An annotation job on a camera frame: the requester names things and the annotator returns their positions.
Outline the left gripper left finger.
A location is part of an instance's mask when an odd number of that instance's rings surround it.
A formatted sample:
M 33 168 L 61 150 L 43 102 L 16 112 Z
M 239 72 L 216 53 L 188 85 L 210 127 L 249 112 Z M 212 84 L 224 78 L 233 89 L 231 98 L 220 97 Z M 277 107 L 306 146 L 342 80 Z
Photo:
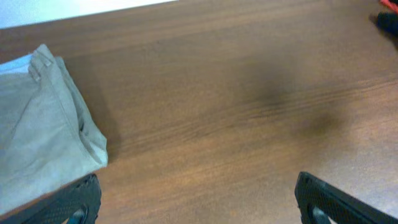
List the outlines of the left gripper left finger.
M 95 174 L 89 174 L 55 194 L 1 220 L 1 223 L 94 224 L 100 206 L 99 180 Z

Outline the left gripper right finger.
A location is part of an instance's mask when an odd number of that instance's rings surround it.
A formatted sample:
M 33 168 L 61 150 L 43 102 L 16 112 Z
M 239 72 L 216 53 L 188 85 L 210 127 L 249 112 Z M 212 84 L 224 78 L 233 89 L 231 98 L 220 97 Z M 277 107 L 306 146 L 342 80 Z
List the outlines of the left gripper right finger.
M 295 198 L 303 224 L 397 224 L 394 218 L 308 172 L 300 172 Z

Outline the khaki green cargo shorts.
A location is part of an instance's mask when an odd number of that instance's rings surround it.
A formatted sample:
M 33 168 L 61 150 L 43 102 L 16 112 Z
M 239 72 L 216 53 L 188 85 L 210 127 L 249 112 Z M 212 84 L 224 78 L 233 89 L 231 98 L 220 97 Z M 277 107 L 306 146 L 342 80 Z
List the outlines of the khaki green cargo shorts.
M 1 213 L 108 164 L 107 140 L 46 45 L 1 65 Z

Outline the black garment pile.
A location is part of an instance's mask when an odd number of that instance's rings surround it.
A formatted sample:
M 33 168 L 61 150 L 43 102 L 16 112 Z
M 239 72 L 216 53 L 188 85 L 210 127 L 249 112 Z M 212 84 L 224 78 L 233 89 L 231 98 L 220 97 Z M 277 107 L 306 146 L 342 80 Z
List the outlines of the black garment pile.
M 376 25 L 384 32 L 397 36 L 398 16 L 393 12 L 380 12 L 377 15 Z

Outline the red garment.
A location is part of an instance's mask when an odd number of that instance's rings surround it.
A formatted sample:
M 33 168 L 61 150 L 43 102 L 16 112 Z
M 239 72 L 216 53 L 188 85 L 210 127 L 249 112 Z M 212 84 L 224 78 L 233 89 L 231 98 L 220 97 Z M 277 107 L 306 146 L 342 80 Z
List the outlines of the red garment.
M 398 0 L 380 0 L 380 3 L 398 13 Z

